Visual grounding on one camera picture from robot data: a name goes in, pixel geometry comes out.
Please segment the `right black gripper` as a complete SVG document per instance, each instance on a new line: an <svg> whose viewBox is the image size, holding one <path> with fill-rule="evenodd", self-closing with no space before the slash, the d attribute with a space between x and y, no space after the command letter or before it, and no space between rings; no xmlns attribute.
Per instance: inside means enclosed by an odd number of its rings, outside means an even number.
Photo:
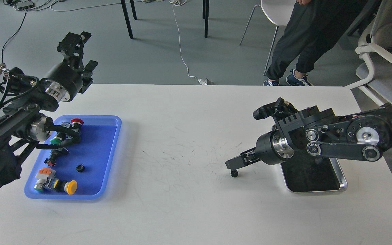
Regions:
<svg viewBox="0 0 392 245"><path fill-rule="evenodd" d="M271 131L257 139L256 147L227 160L225 165L231 171L237 171L260 160L268 165L275 165L291 160L294 153L295 150L289 146L287 139L280 131Z"/></svg>

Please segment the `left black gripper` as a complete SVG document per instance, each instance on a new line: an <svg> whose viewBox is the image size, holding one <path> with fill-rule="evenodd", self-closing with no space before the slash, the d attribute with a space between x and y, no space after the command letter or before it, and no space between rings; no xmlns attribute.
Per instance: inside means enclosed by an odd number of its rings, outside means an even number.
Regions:
<svg viewBox="0 0 392 245"><path fill-rule="evenodd" d="M84 44L91 33L75 34L69 32L59 42L57 51L63 55L63 62L54 66L45 76L45 93L57 102L70 102L78 93L85 93L93 83L93 71L97 61L82 63Z"/></svg>

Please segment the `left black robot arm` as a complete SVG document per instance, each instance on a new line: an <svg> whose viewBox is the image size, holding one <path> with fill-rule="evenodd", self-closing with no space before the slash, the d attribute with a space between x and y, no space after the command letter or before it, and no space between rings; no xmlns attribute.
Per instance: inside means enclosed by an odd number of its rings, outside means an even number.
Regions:
<svg viewBox="0 0 392 245"><path fill-rule="evenodd" d="M56 48L63 61L43 79L0 63L5 88L0 101L0 188L20 178L33 149L59 149L81 141L79 132L53 123L41 110L54 112L92 84L96 61L83 65L83 48L91 34L68 33Z"/></svg>

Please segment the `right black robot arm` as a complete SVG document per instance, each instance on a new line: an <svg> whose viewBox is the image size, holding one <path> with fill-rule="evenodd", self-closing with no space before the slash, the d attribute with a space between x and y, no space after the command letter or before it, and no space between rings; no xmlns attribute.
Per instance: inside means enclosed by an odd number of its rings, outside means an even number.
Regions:
<svg viewBox="0 0 392 245"><path fill-rule="evenodd" d="M272 130L256 146L225 162L232 177L238 169L262 161L269 165L288 162L300 154L320 158L379 160L392 148L392 104L347 116L317 106L297 110L282 98L253 112L256 120L272 117Z"/></svg>

